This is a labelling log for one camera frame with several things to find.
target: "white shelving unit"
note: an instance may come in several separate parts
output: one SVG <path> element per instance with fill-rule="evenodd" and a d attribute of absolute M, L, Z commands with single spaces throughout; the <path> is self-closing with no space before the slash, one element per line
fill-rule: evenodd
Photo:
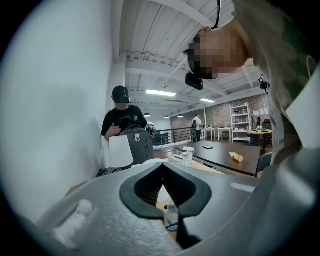
<path fill-rule="evenodd" d="M 241 113 L 235 114 L 234 110 L 239 110 Z M 230 116 L 231 116 L 231 127 L 232 127 L 232 142 L 233 141 L 250 141 L 249 137 L 246 137 L 247 127 L 249 131 L 251 130 L 251 113 L 248 102 L 241 106 L 230 106 Z"/>

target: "black rubber part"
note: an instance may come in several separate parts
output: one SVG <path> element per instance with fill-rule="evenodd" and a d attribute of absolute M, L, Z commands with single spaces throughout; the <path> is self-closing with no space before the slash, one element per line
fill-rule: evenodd
<path fill-rule="evenodd" d="M 204 181 L 169 163 L 157 163 L 128 178 L 120 187 L 120 198 L 138 217 L 163 220 L 163 212 L 156 208 L 162 185 L 178 207 L 179 220 L 199 215 L 212 196 Z"/>

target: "ear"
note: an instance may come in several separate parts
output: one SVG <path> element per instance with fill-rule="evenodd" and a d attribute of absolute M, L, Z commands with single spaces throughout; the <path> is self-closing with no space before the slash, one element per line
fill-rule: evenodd
<path fill-rule="evenodd" d="M 198 31 L 198 35 L 202 36 L 205 33 L 211 32 L 212 28 L 210 26 L 206 26 Z"/>

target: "black cap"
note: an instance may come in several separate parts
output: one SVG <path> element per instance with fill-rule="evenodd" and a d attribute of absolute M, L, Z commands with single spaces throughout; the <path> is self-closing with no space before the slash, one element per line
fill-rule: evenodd
<path fill-rule="evenodd" d="M 118 85 L 112 91 L 113 100 L 115 103 L 130 103 L 128 89 Z"/>

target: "orange bottle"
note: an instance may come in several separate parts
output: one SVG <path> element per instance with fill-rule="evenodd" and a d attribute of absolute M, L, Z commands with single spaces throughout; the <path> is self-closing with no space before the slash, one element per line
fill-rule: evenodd
<path fill-rule="evenodd" d="M 235 152 L 230 152 L 229 155 L 233 159 L 237 160 L 239 163 L 242 163 L 244 161 L 244 157 L 242 155 L 235 153 Z"/>

